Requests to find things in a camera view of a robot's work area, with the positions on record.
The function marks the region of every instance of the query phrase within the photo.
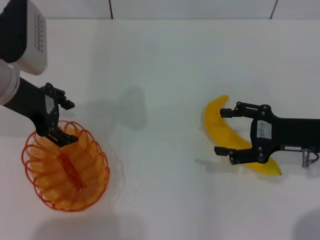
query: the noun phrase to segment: sticker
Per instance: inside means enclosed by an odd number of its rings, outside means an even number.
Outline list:
[[[301,151],[301,147],[298,146],[285,146],[285,150],[291,150],[291,151]]]
[[[55,107],[55,101],[49,97],[48,95],[45,95],[45,109],[46,109],[46,112],[48,114],[51,113],[51,111],[54,109]]]
[[[271,139],[272,125],[263,120],[258,120],[256,124],[256,137]]]

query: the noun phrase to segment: yellow banana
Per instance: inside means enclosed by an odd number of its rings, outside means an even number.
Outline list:
[[[220,116],[220,109],[228,101],[227,95],[221,96],[216,100],[210,102],[204,110],[204,125],[208,135],[220,147],[230,149],[249,149],[252,147],[251,143],[244,140],[241,136],[236,134]],[[261,163],[246,163],[246,167],[266,175],[281,175],[281,170],[271,157],[265,164]]]

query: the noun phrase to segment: orange basket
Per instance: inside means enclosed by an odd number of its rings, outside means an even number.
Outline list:
[[[33,132],[22,151],[22,163],[36,195],[48,207],[77,212],[96,203],[107,189],[110,169],[106,154],[92,134],[74,121],[59,128],[78,142],[58,147]]]

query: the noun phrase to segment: white wall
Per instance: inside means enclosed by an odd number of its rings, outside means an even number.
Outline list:
[[[8,0],[0,0],[0,9],[3,10],[8,2]],[[32,2],[46,18],[111,18],[109,0],[32,0]]]
[[[320,19],[320,0],[278,0],[273,19]]]
[[[111,0],[115,19],[268,19],[276,0]]]

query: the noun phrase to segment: toy banana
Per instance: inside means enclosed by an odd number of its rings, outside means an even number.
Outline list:
[[[210,102],[204,111],[204,125],[208,135],[218,146],[224,146],[228,149],[250,149],[251,143],[239,136],[233,131],[221,117],[220,110],[224,103],[228,101],[227,95],[221,96]],[[244,163],[244,165],[258,173],[266,175],[281,175],[278,164],[271,157],[264,164],[258,162]]]

